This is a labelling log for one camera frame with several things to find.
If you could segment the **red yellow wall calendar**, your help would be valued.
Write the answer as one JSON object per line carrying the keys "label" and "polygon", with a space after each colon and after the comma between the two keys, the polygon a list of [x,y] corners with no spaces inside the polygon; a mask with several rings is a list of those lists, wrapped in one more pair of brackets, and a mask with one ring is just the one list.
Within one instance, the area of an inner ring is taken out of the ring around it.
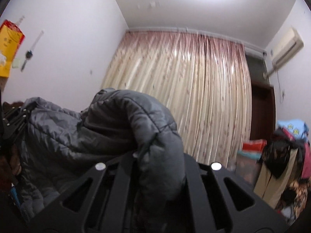
{"label": "red yellow wall calendar", "polygon": [[24,38],[25,35],[15,23],[7,19],[3,21],[0,32],[1,77],[10,76],[12,62]]}

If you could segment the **white wall air conditioner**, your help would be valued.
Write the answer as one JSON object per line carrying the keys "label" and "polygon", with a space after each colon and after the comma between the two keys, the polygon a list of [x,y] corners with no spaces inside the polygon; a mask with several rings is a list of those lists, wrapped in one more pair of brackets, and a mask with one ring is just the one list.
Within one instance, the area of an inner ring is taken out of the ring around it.
{"label": "white wall air conditioner", "polygon": [[273,69],[279,69],[293,58],[304,46],[298,31],[291,27],[279,43],[270,51]]}

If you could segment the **curtain rail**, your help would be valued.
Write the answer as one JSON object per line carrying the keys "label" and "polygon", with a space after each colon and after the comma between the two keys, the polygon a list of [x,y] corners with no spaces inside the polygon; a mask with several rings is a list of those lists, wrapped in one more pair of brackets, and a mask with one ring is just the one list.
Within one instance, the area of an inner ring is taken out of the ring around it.
{"label": "curtain rail", "polygon": [[234,37],[230,37],[230,36],[226,36],[226,35],[222,35],[218,33],[212,33],[212,32],[208,32],[204,30],[195,30],[195,29],[190,29],[187,27],[131,27],[127,31],[128,32],[172,32],[172,33],[200,34],[200,35],[210,36],[214,38],[225,39],[225,40],[232,41],[235,43],[240,43],[244,45],[244,47],[246,48],[248,52],[254,52],[257,55],[263,56],[263,57],[267,56],[267,52],[264,49],[254,44],[248,43],[246,41],[243,41],[243,40],[240,40]]}

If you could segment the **dark wooden door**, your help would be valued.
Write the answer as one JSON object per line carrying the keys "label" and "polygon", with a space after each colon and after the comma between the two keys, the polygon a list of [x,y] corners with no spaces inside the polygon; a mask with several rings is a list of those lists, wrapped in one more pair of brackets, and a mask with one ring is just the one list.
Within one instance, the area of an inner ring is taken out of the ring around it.
{"label": "dark wooden door", "polygon": [[252,124],[250,140],[269,140],[276,125],[276,103],[273,86],[252,82]]}

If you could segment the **grey puffer jacket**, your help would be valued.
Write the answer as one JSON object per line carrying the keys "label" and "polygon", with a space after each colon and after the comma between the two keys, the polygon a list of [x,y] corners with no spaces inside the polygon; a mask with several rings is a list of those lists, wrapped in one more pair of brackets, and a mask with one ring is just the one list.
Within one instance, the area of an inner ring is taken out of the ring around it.
{"label": "grey puffer jacket", "polygon": [[173,115],[138,91],[99,91],[82,112],[29,98],[30,119],[18,144],[21,211],[31,220],[96,163],[132,153],[146,210],[165,209],[185,181],[183,143]]}

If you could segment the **clear plastic storage box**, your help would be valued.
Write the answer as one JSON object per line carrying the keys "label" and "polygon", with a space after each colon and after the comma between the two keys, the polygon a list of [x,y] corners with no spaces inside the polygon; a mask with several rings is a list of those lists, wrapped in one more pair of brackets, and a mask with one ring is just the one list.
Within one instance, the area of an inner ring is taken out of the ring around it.
{"label": "clear plastic storage box", "polygon": [[261,154],[267,141],[264,139],[250,140],[242,144],[237,152],[235,174],[243,178],[252,187],[255,186],[261,170]]}

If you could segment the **beige pink striped curtain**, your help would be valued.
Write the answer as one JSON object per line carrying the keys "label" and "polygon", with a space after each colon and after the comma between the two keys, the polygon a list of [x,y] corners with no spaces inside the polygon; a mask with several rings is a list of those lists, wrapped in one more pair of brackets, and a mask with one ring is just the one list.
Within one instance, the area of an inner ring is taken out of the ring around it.
{"label": "beige pink striped curtain", "polygon": [[198,162],[230,165],[249,139],[252,87],[245,47],[177,32],[127,32],[103,88],[153,96],[172,113],[184,151]]}

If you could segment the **pile of colourful clothes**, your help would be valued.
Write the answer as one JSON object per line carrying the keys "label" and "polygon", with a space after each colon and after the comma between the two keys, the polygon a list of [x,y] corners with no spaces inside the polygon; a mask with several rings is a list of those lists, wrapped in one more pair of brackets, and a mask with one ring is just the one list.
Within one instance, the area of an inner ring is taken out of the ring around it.
{"label": "pile of colourful clothes", "polygon": [[261,169],[254,193],[293,224],[310,192],[309,127],[300,119],[279,120],[261,142]]}

